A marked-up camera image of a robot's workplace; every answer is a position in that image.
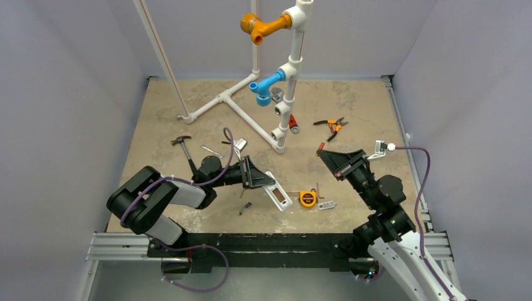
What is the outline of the white remote control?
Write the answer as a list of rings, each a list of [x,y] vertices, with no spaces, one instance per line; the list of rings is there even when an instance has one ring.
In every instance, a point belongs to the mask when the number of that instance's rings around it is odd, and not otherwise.
[[[263,190],[274,202],[277,209],[281,212],[284,212],[293,205],[293,201],[270,171],[266,171],[265,174],[269,178],[273,179],[274,183],[264,186]]]

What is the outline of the remote battery cover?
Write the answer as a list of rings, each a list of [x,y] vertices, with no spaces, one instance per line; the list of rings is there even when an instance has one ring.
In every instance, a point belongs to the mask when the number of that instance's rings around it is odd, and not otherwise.
[[[327,201],[327,202],[321,202],[318,204],[319,210],[327,210],[327,209],[333,209],[336,207],[335,201]]]

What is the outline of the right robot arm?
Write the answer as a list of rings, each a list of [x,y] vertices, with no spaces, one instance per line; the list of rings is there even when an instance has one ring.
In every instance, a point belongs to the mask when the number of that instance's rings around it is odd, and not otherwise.
[[[384,175],[375,178],[370,159],[360,149],[350,153],[318,150],[317,155],[338,181],[347,181],[374,213],[337,243],[350,258],[372,256],[397,281],[412,300],[467,300],[445,276],[401,206],[406,200],[402,180]]]

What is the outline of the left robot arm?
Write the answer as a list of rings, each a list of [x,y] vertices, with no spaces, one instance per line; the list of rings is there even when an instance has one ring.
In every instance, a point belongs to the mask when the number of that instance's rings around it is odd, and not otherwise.
[[[190,181],[164,177],[154,167],[145,166],[111,194],[106,207],[122,227],[151,236],[171,256],[180,256],[187,248],[186,230],[164,216],[164,210],[170,204],[205,209],[217,197],[215,188],[236,184],[256,189],[275,184],[275,179],[258,169],[249,156],[226,167],[220,158],[207,156]]]

